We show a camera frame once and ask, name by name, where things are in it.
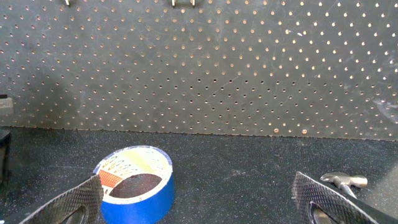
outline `gray pegboard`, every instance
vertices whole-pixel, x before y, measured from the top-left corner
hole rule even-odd
[[[0,2],[3,126],[397,139],[398,1]]]

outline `hammer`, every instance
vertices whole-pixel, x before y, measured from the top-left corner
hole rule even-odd
[[[350,186],[363,188],[368,184],[366,177],[362,175],[349,176],[343,172],[330,172],[321,176],[322,181],[334,183],[340,190],[346,192],[350,196],[355,197],[355,194],[351,191]]]

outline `white rim of tape roll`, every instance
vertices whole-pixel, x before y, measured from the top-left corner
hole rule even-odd
[[[168,155],[152,146],[131,146],[120,149],[105,157],[94,169],[99,174],[104,189],[104,202],[130,204],[143,201],[162,190],[169,182],[173,172],[172,161]],[[162,180],[150,191],[131,198],[116,198],[109,194],[125,179],[139,174],[152,174]]]

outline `speckled countertop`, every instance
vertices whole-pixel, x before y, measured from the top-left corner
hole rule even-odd
[[[291,199],[298,170],[365,175],[369,185],[355,189],[358,198],[398,218],[395,142],[8,129],[12,177],[0,195],[5,216],[53,189],[73,187],[72,180],[111,152],[146,144],[163,149],[174,165],[176,199],[160,223],[300,223]]]

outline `roll of tape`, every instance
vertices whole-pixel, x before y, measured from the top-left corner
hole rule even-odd
[[[94,169],[101,178],[104,198],[101,211],[109,224],[150,224],[159,221],[174,201],[174,175],[170,157],[152,146],[132,146],[105,157]],[[127,178],[152,174],[162,180],[152,190],[131,198],[110,196]]]

